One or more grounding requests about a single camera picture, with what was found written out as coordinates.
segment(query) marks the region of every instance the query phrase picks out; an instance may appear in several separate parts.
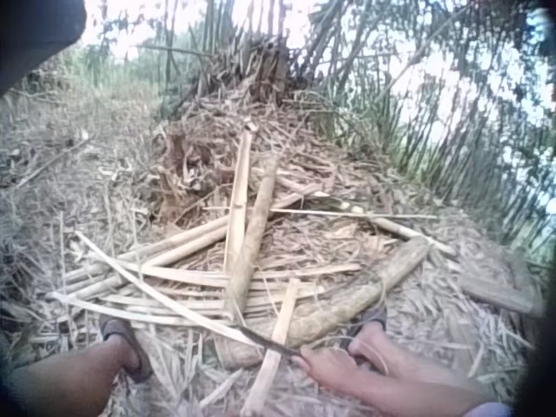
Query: clothing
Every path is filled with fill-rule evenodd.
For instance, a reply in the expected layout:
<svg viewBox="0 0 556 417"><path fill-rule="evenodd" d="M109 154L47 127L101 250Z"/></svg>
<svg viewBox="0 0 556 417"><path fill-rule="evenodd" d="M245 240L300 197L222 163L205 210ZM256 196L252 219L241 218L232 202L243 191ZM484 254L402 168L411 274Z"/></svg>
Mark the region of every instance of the clothing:
<svg viewBox="0 0 556 417"><path fill-rule="evenodd" d="M512 409L499 402L486 402L474 408L463 417L511 417Z"/></svg>

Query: bamboo pole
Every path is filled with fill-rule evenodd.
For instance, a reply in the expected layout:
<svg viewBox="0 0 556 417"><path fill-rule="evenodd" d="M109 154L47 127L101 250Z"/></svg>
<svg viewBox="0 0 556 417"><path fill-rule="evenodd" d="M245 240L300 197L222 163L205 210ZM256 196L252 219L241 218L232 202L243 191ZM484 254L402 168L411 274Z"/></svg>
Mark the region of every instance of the bamboo pole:
<svg viewBox="0 0 556 417"><path fill-rule="evenodd" d="M227 299L224 302L223 316L243 323L242 312L245 308L251 278L255 271L255 264L259 257L262 236L267 226L270 207L272 206L272 194L275 189L276 171L278 169L278 157L268 161L267 169L262 178L253 213L249 220L245 239L241 251L235 260L232 277L226 286Z"/></svg>
<svg viewBox="0 0 556 417"><path fill-rule="evenodd" d="M281 184L283 187L287 187L289 189L291 189L292 191L296 191L299 189L302 189L302 186L296 182L293 182L287 178L283 178L283 177L279 177L276 180L279 184ZM313 196L315 197L332 197L330 194L327 193L323 193L322 191L316 191L313 193ZM342 202L339 200L340 207L339 209L341 211L346 211L348 213L354 213L354 214L363 214L365 213L365 210L362 207L359 206L355 206L350 202ZM453 249L450 248L448 245L446 245L445 243L442 242L438 242L435 239L433 239L432 237L429 236L425 236L411 228L407 228L405 226L401 226L398 223L394 223L389 221L388 219L385 219L383 217L374 217L374 216L369 216L368 221L373 223L374 225L378 226L379 228L383 228L386 231L390 232L390 233L394 233L395 235L399 235L405 239L413 239L414 237L419 237L422 236L424 238L426 238L427 240L429 240L436 248L438 248L438 250L440 252L442 252L444 255L448 256L451 259L457 259L458 254L457 252Z"/></svg>
<svg viewBox="0 0 556 417"><path fill-rule="evenodd" d="M284 198L280 199L280 201L278 201L273 207L275 207L277 209L286 208L287 206L290 206L291 204L294 204L295 202L298 202L305 195L313 194L313 193L317 192L319 189L321 189L320 184L309 184L307 186L299 186L298 189L293 194L287 195ZM226 235L226 226L225 225L228 222L228 216L226 215L224 217L221 217L220 219L217 219L216 221L210 222L210 223L213 223L213 227L215 226L215 222L222 222L223 223L222 225L220 225L221 227L219 229L214 230L214 232L219 230L220 231L220 234L219 234L220 239L223 239L224 236ZM197 229L196 233L200 233L199 228L195 228L195 229ZM197 240L199 238L203 239L204 243L207 246L209 244L211 244L211 242L212 242L211 239L206 238L206 235L201 235L200 237L197 238ZM195 241L188 241L188 242L184 243L181 247L172 249L169 252L167 252L166 254L170 253L171 255L166 255L164 259L165 259L165 261L167 261L168 258L171 260L172 258L175 258L176 256L182 256L183 254L190 255L192 253L190 251L193 250L193 249L194 250L200 250L202 248L198 247L198 245L195 244ZM74 295L77 298L81 298L82 300L87 300L89 298L92 298L92 297L95 297L95 296L99 295L100 293L102 293L104 291L110 291L114 288L119 288L122 285L124 285L125 282L126 281L122 277L117 276L117 275L111 276L111 277L106 278L106 279L102 278L99 281L95 281L90 287L79 288L79 290L72 293L72 295Z"/></svg>
<svg viewBox="0 0 556 417"><path fill-rule="evenodd" d="M106 314L112 317L119 317L120 319L139 321L143 323L160 324L163 326L180 326L180 327L196 327L197 323L191 320L184 319L181 316L164 316L164 315L149 315L138 314L130 311L121 310L119 308L111 308L95 304L94 302L79 300L71 295L64 295L57 292L52 293L52 298L60 301L62 304L68 304L77 308L83 308L88 311L93 311L98 314ZM227 323L226 321L215 321L217 323Z"/></svg>
<svg viewBox="0 0 556 417"><path fill-rule="evenodd" d="M373 271L369 271L374 280L361 278L348 287L338 289L334 298L322 300L322 308L315 308L312 303L298 306L289 327L287 345L295 348L314 341L373 305L381 298L383 285L386 291L392 289L420 265L427 257L429 245L427 239L415 237L381 260ZM250 328L269 337L274 324L275 320L270 319L258 321ZM240 343L230 341L222 344L222 347L218 350L218 356L226 368L248 367L261 360L257 349Z"/></svg>
<svg viewBox="0 0 556 417"><path fill-rule="evenodd" d="M141 272L143 275L206 287L225 288L232 276L225 272L190 271L178 268L150 267L148 265L139 267L135 263L124 261L119 261L118 263L129 271ZM359 263L342 263L339 265L324 265L283 271L256 271L253 274L253 280L287 280L288 278L307 278L310 276L332 275L360 270L361 265Z"/></svg>
<svg viewBox="0 0 556 417"><path fill-rule="evenodd" d="M296 284L296 300L322 295L326 290L324 288L311 288L307 284L301 282ZM288 299L288 293L284 291L279 294L273 293L272 297L267 295L251 296L247 299L246 308L269 308L272 304L282 304ZM135 307L156 307L161 308L160 303L150 298L140 298L128 295L106 295L102 297L103 301L121 304L124 306ZM221 314L224 307L224 300L181 300L178 301L183 306L191 310L214 310L216 313ZM172 310L166 309L166 314L174 315Z"/></svg>
<svg viewBox="0 0 556 417"><path fill-rule="evenodd" d="M278 343L285 343L288 336L289 323L294 315L297 286L299 280L290 280L288 290L284 297L284 302L276 321L275 329L272 332L272 340ZM274 350L267 350L262 360L261 369L255 378L255 382L249 391L249 395L243 404L241 416L251 417L262 415L262 409L268 396L268 391L275 379L276 371L280 365L281 355Z"/></svg>
<svg viewBox="0 0 556 417"><path fill-rule="evenodd" d="M224 271L232 272L234 263L240 253L245 235L245 220L247 216L247 188L249 181L249 160L253 133L243 131L240 149L235 165L234 187L229 206L228 232L226 234L226 248L224 249Z"/></svg>
<svg viewBox="0 0 556 417"><path fill-rule="evenodd" d="M464 294L495 307L505 308L535 319L543 316L541 300L502 284L466 277L460 278L460 287Z"/></svg>
<svg viewBox="0 0 556 417"><path fill-rule="evenodd" d="M130 250L129 252L119 255L117 259L121 261L135 261L136 259L141 259L144 256L152 256L159 252L176 248L181 246L183 243L193 241L198 237L211 232L212 230L226 226L228 224L228 219L229 215L225 215L220 219L202 224L196 228L184 230L183 232L170 236L162 241ZM92 265L76 269L75 271L68 272L64 278L66 280L66 284L73 284L87 278L88 276L98 275L106 272L107 270L109 270L109 268L104 263L94 263Z"/></svg>
<svg viewBox="0 0 556 417"><path fill-rule="evenodd" d="M240 343L249 345L249 346L257 346L253 343L249 338L245 337L242 332L236 330L234 328L229 328L228 326L222 325L220 322L210 320L195 311L191 311L190 309L184 307L179 302L172 300L171 298L167 297L166 295L160 293L156 289L152 288L149 284L145 281L141 281L131 273L123 269L118 263L104 254L104 252L97 247L92 241L87 239L85 235L81 232L76 232L76 235L87 245L91 250L93 250L97 255L101 257L103 261L108 263L113 269L116 270L119 274L121 274L126 280L134 284L143 293L151 296L155 300L159 301L164 307L167 307L178 313L179 315L183 316L184 318L191 320L192 322L196 323L198 326L202 328L206 328L212 332L220 334L226 338L239 341Z"/></svg>

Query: hand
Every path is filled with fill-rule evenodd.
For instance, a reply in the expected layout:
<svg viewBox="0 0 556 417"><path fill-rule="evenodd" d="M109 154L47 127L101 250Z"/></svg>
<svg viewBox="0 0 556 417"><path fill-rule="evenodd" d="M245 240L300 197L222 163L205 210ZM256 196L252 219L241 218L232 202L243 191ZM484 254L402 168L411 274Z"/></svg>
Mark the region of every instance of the hand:
<svg viewBox="0 0 556 417"><path fill-rule="evenodd" d="M348 352L340 349L311 350L301 347L301 358L295 358L307 374L322 386L346 393L354 380L357 364Z"/></svg>

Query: sandal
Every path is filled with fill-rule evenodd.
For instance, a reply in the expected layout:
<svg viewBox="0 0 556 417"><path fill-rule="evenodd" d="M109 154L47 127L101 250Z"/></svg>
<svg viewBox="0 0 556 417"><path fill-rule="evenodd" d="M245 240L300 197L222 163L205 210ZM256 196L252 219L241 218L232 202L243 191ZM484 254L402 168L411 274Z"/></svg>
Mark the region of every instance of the sandal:
<svg viewBox="0 0 556 417"><path fill-rule="evenodd" d="M352 320L352 326L347 330L346 339L340 343L340 349L348 350L351 341L359 334L363 326L373 321L382 325L382 329L386 331L386 320L388 311L385 304L373 306L365 310L360 316Z"/></svg>
<svg viewBox="0 0 556 417"><path fill-rule="evenodd" d="M143 350L139 341L137 341L135 331L129 324L129 321L101 314L99 325L103 340L106 341L111 335L118 334L129 343L139 358L139 367L136 369L125 368L125 372L133 382L145 382L153 374L153 368L150 365L149 356Z"/></svg>

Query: leg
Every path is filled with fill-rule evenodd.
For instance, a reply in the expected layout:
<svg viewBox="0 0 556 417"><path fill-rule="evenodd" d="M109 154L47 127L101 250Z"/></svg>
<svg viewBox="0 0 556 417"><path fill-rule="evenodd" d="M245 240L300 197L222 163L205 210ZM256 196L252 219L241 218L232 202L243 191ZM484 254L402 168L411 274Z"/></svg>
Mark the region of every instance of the leg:
<svg viewBox="0 0 556 417"><path fill-rule="evenodd" d="M484 390L465 375L447 369L433 361L420 358L388 339L382 325L370 322L349 345L349 353L363 356L379 369L394 378L465 388L475 392Z"/></svg>
<svg viewBox="0 0 556 417"><path fill-rule="evenodd" d="M116 375L140 361L118 334L83 351L52 356L16 369L7 380L14 399L30 415L97 416L106 407Z"/></svg>

